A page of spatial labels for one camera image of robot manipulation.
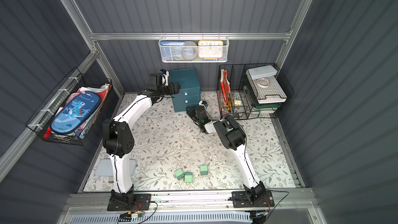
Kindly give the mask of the teal drawer cabinet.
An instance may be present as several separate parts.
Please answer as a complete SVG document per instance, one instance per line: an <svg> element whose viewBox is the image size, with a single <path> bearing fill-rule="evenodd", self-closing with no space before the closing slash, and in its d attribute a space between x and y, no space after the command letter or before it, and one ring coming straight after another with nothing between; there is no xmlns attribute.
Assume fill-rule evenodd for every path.
<svg viewBox="0 0 398 224"><path fill-rule="evenodd" d="M175 112L185 112L188 107L198 106L201 87L195 68L170 71L170 81L180 85L179 93L174 94L172 98Z"/></svg>

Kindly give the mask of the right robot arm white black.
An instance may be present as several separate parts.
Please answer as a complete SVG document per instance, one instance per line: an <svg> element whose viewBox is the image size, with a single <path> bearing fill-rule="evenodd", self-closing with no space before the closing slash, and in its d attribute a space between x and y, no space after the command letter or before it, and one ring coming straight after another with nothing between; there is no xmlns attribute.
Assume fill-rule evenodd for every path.
<svg viewBox="0 0 398 224"><path fill-rule="evenodd" d="M205 109L206 105L188 107L187 115L203 133L216 133L222 145L234 156L243 176L246 200L255 204L266 195L266 187L255 172L253 163L247 152L247 136L236 120L227 115L219 120L210 120Z"/></svg>

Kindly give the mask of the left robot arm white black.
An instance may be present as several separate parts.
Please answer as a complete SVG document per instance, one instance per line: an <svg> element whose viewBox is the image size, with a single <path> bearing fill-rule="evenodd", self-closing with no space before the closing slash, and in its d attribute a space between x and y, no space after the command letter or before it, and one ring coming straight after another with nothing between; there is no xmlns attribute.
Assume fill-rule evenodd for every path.
<svg viewBox="0 0 398 224"><path fill-rule="evenodd" d="M162 69L149 75L149 84L138 93L133 102L113 119L103 122L103 147L113 168L111 198L121 201L132 199L133 183L130 171L130 153L135 145L131 129L142 114L165 96L179 93L180 85L171 83L169 71Z"/></svg>

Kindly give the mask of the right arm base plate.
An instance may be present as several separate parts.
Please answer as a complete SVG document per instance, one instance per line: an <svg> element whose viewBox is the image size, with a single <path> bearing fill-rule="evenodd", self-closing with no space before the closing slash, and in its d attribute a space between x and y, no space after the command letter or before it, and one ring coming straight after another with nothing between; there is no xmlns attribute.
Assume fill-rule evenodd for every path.
<svg viewBox="0 0 398 224"><path fill-rule="evenodd" d="M275 202L270 190L266 190L260 197L249 197L244 191L233 191L229 198L233 202L234 208L248 208L248 207L274 207Z"/></svg>

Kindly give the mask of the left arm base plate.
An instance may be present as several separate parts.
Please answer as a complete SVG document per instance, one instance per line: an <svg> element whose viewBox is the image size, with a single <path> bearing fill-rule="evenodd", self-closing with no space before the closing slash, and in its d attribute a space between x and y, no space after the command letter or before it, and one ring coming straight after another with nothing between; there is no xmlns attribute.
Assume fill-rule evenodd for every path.
<svg viewBox="0 0 398 224"><path fill-rule="evenodd" d="M120 194L113 192L108 203L107 211L147 211L151 201L151 194Z"/></svg>

